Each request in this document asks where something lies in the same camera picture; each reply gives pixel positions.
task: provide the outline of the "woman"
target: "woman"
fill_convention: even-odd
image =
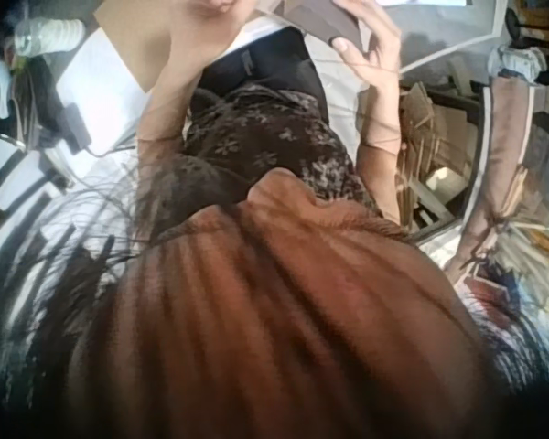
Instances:
[[[254,1],[171,2],[171,56],[138,129],[143,250],[101,294],[106,252],[63,276],[51,300],[69,312],[47,311],[37,329],[32,428],[133,438],[549,432],[534,409],[549,403],[549,353],[525,325],[513,348],[480,331],[389,220],[400,33],[374,0],[336,3],[377,40],[368,59],[332,43],[371,85],[356,166],[320,102],[285,88],[253,84],[194,105],[182,142],[202,71]]]

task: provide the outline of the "bottle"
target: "bottle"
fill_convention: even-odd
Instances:
[[[15,51],[20,57],[74,50],[85,37],[80,20],[31,18],[16,25]]]

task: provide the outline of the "floral top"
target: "floral top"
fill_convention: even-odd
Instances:
[[[250,85],[193,121],[185,154],[152,187],[164,200],[153,238],[206,206],[244,200],[276,167],[292,171],[318,198],[353,199],[379,212],[315,98]]]

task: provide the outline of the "white sneaker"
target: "white sneaker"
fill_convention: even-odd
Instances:
[[[488,73],[490,76],[496,77],[504,70],[522,75],[530,83],[535,83],[539,74],[547,70],[547,61],[539,48],[519,50],[508,46],[499,46],[490,53]]]

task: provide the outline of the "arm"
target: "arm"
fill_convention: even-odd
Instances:
[[[140,177],[150,177],[156,167],[183,148],[183,126],[199,77],[180,75],[169,60],[143,113],[136,136]]]
[[[364,58],[344,38],[333,47],[354,72],[370,84],[356,170],[384,217],[400,223],[396,200],[396,163],[401,149],[399,64],[401,31],[375,0],[334,0],[373,31],[371,55]]]
[[[147,241],[166,185],[156,178],[171,172],[183,151],[183,126],[201,72],[236,38],[256,0],[168,0],[171,50],[168,63],[137,128],[137,236]]]

